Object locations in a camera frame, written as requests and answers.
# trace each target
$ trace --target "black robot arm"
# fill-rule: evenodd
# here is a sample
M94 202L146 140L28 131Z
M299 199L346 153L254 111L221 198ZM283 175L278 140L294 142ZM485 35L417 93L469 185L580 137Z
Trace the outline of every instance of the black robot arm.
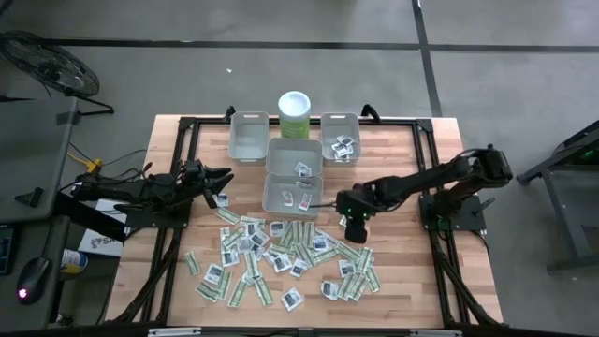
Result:
M414 193L458 182L451 189L442 190L434 196L433 211L439 216L449 217L460 209L465 199L480 189L502 187L512 177L504 153L490 145L487 149L464 151L448 163L409 176L389 176L356 183L351 190L337 193L333 205L338 213L347 217L345 238L364 243L367 239L365 220L378 212L395 211Z
M233 179L231 168L204 167L199 160L180 165L178 174L168 173L145 175L148 164L134 179L113 179L97 173L85 173L77 178L78 184L71 196L79 201L94 201L111 198L128 204L116 205L121 212L144 211L168 215L203 195L210 208L216 208L213 195L220 193Z

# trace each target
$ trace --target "wooden table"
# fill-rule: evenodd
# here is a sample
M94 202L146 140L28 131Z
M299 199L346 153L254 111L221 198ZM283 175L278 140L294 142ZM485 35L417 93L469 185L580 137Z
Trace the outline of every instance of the wooden table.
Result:
M156 116L148 146L146 163L153 162L152 173L168 172L181 116ZM450 160L462 150L460 131L453 118L433 119L435 138L441 162ZM279 137L278 126L270 127L270 137ZM281 220L264 212L262 194L266 169L238 167L227 155L227 125L203 125L199 133L198 157L213 168L233 168L235 178L226 187L229 209L239 215L266 218L267 223ZM363 126L360 129L362 157L355 168L324 168L324 198L334 199L336 192L351 188L354 182L366 182L386 175L408 175L417 172L412 133L402 126ZM311 139L320 139L320 128L313 126ZM427 160L426 139L422 137ZM183 147L183 156L187 154ZM416 195L411 196L396 212L379 213L368 222L366 246L373 249L374 269L381 282L381 291L366 290L359 302L332 301L320 293L322 280L338 280L339 256L306 271L301 279L288 272L276 274L266 262L258 266L267 280L274 304L263 307L253 287L248 287L239 309L228 308L233 286L245 272L245 262L230 267L233 271L226 300L216 303L204 300L194 288L204 273L192 277L183 262L183 254L194 250L202 268L211 262L221 264L219 228L228 223L214 215L203 198L194 201L188 228L183 232L178 256L172 300L168 315L170 326L221 327L315 327L315 328L440 328L443 326L437 286L432 267L428 234L421 229ZM341 239L340 215L332 209L323 210L316 225ZM124 244L116 275L107 319L121 313L133 300L148 277L152 259L155 229L143 229ZM493 276L482 242L472 233L457 232L461 273L464 283L488 313L502 320ZM280 298L291 287L305 296L305 302L288 313ZM153 315L157 312L163 284L156 288ZM458 317L453 286L448 286L452 313Z

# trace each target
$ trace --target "fan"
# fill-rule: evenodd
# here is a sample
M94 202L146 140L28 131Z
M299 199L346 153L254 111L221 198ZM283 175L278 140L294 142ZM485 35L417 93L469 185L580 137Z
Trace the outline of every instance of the fan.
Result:
M24 31L5 32L0 34L0 54L43 85L107 108L83 114L114 113L111 106L89 98L100 91L94 71L68 51L42 41L42 37Z

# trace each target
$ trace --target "gray plastic bin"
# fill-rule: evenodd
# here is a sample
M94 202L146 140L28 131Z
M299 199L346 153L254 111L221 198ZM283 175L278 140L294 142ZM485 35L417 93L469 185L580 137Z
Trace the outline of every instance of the gray plastic bin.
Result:
M320 117L320 132L322 137L322 155L325 166L328 167L353 167L358 162L362 153L359 139L359 122L355 113L323 113ZM337 136L345 135L353 138L354 152L349 159L335 159L331 146L338 142Z
M310 188L297 187L296 182L311 183ZM289 191L293 194L293 207L283 205L283 191ZM298 216L306 219L315 219L320 209L308 209L302 211L299 209L301 198L304 193L312 194L311 205L321 203L322 198L322 179L320 177L288 177L269 173L264 182L264 197L262 198L262 208L266 212L272 212L283 216Z
M312 169L312 175L322 171L322 143L314 139L275 138L269 142L266 169L282 176L298 176L294 170L298 162Z
M269 144L266 112L235 112L231 119L228 155L243 166L263 166Z

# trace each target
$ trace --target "concrete floor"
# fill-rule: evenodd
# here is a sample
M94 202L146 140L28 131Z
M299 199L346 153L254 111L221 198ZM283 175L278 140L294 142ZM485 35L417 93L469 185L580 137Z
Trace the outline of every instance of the concrete floor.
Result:
M599 43L599 2L592 0L421 4L430 43ZM21 0L0 19L0 29L56 38L418 42L409 0ZM371 103L386 116L431 116L418 51L68 49L99 77L97 99L117 110L112 117L85 118L75 130L72 141L93 157L145 147L155 114L224 113L229 105L275 112L288 90L307 93L319 112L358 111ZM492 142L520 173L599 117L598 56L433 52L431 59L443 115L458 118L465 146ZM46 95L7 64L0 63L0 73L0 95ZM131 157L107 174L139 167L142 159ZM64 181L79 172L69 161ZM599 271L545 271L568 252L544 185L512 182L481 194L497 198L486 218L504 321L596 334ZM95 322L108 277L71 287L65 310L78 324Z

